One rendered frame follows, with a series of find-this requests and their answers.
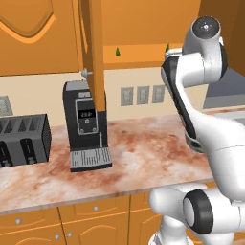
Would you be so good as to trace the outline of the orange open cabinet door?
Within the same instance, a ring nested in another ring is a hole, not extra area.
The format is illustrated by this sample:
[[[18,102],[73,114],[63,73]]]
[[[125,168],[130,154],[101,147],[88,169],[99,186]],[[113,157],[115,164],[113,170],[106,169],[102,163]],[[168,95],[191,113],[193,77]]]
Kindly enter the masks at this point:
[[[82,40],[82,70],[87,69],[87,82],[98,111],[104,111],[103,44],[101,0],[78,0]]]

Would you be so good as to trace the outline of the orange base cabinet door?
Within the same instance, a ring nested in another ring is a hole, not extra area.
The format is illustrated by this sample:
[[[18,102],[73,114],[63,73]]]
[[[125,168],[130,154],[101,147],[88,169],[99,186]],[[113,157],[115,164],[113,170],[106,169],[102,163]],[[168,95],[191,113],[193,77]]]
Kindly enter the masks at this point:
[[[64,223],[67,245],[127,245],[129,213]]]
[[[133,211],[129,215],[128,245],[148,245],[149,239],[158,231],[162,216],[151,208]]]
[[[55,239],[56,234],[59,234],[59,239]],[[0,245],[66,245],[66,240],[61,226],[55,225],[12,234],[1,234]]]

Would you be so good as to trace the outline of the orange closed cabinet door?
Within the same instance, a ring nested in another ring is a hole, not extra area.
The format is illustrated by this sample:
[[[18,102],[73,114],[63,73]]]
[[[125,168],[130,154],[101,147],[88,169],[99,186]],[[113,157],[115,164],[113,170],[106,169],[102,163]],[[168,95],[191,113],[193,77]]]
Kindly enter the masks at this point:
[[[77,0],[0,0],[0,76],[76,72]]]

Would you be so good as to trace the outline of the black coffee machine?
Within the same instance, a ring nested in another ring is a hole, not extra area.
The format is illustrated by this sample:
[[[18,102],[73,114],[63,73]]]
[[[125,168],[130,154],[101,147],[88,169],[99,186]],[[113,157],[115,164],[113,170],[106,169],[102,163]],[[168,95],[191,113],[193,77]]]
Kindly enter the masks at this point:
[[[107,141],[107,114],[98,112],[86,80],[66,81],[63,106],[72,172],[112,167]]]

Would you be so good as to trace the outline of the orange drawer front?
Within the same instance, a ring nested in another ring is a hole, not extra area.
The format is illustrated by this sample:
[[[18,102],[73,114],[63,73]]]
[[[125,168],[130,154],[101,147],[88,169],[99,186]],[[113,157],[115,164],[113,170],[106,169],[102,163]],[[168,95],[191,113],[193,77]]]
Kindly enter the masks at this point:
[[[15,220],[21,218],[21,224]],[[0,234],[56,225],[60,222],[58,209],[44,209],[0,216]]]
[[[79,203],[59,207],[61,220],[72,222],[90,218],[102,217],[129,211],[129,196],[119,196],[108,199],[99,199],[92,202]]]
[[[132,194],[130,198],[130,209],[132,211],[149,209],[148,197],[148,191]]]

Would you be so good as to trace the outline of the black toaster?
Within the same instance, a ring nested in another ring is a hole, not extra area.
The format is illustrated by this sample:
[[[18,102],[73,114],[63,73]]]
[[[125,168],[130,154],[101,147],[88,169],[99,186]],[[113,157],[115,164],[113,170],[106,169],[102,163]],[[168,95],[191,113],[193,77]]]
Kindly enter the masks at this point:
[[[0,118],[0,167],[47,163],[51,141],[46,114]]]

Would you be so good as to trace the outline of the grey range hood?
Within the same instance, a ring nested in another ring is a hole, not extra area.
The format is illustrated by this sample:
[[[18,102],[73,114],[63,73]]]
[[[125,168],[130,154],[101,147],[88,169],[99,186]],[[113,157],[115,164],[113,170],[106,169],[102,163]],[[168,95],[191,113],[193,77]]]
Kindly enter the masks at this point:
[[[245,77],[228,68],[222,79],[209,85],[203,108],[238,105],[245,105]]]

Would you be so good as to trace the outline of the orange open wall cabinet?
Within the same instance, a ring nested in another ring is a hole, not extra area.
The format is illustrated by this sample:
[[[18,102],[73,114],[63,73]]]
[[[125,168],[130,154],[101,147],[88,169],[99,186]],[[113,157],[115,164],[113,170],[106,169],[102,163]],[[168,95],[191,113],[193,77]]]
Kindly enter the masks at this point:
[[[104,68],[159,66],[167,44],[182,46],[200,5],[201,0],[101,0]]]

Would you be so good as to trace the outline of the orange narrow wall cabinet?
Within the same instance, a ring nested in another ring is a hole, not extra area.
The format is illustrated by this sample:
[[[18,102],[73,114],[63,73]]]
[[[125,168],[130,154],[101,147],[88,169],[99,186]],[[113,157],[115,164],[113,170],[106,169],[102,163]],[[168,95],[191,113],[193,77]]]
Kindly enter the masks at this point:
[[[245,76],[245,0],[201,0],[199,15],[219,20],[228,66]]]

